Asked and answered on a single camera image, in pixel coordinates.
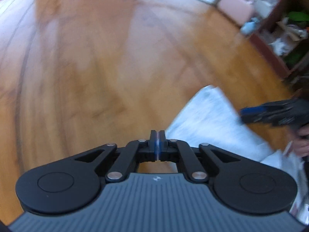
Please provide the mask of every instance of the finger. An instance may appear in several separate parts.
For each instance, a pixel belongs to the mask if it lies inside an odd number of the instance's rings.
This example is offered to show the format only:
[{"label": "finger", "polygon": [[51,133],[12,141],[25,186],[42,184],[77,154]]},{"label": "finger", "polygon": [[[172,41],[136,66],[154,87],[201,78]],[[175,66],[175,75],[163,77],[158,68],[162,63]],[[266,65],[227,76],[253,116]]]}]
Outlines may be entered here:
[{"label": "finger", "polygon": [[307,156],[309,155],[309,146],[295,149],[294,153],[300,157]]},{"label": "finger", "polygon": [[292,148],[293,149],[306,147],[306,146],[309,146],[309,140],[308,139],[297,138],[297,139],[294,139],[293,142],[292,142]]},{"label": "finger", "polygon": [[309,135],[309,125],[306,125],[298,130],[297,134],[299,136],[306,136]]},{"label": "finger", "polygon": [[307,157],[309,156],[309,153],[301,153],[301,154],[297,154],[295,153],[298,157]]}]

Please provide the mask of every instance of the black round pad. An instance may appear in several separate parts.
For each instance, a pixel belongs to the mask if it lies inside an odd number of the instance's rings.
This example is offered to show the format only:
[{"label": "black round pad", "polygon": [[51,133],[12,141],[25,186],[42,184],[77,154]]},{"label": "black round pad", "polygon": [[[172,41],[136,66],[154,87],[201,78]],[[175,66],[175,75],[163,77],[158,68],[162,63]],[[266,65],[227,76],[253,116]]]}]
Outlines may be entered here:
[{"label": "black round pad", "polygon": [[214,181],[214,190],[233,209],[266,215],[288,210],[297,185],[287,173],[261,163],[227,163]]},{"label": "black round pad", "polygon": [[41,214],[64,214],[90,203],[100,181],[89,164],[66,160],[34,168],[16,183],[21,205]]},{"label": "black round pad", "polygon": [[267,175],[251,173],[240,178],[240,185],[244,190],[253,194],[266,194],[276,187],[276,182]]},{"label": "black round pad", "polygon": [[65,191],[72,187],[73,184],[73,176],[62,172],[48,173],[38,180],[38,186],[50,193]]}]

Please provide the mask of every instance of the gray ribbed plate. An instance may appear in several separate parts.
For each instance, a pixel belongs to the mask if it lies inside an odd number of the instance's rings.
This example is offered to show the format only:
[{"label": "gray ribbed plate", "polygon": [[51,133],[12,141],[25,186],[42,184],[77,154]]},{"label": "gray ribbed plate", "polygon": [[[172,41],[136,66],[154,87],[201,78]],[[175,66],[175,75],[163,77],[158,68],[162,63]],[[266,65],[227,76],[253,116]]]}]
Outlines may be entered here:
[{"label": "gray ribbed plate", "polygon": [[203,184],[183,174],[131,173],[108,184],[88,207],[60,217],[24,213],[13,232],[300,232],[304,225],[288,212],[254,217],[219,203]]}]

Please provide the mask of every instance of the pink box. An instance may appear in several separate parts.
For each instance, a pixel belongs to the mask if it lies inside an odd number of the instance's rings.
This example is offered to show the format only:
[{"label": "pink box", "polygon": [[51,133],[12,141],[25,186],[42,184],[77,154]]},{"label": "pink box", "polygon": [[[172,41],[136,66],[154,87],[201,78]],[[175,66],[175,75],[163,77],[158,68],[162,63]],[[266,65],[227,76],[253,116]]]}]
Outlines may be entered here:
[{"label": "pink box", "polygon": [[218,9],[235,21],[239,26],[254,15],[253,0],[221,0]]}]

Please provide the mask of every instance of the logo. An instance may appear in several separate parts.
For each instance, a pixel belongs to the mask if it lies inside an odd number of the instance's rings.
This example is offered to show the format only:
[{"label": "logo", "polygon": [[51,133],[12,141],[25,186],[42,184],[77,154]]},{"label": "logo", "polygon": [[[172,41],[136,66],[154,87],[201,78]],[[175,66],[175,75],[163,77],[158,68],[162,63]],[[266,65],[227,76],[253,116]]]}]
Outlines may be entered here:
[{"label": "logo", "polygon": [[162,178],[160,177],[160,176],[155,176],[155,177],[153,177],[152,178],[154,181],[159,181],[159,180],[161,180]]}]

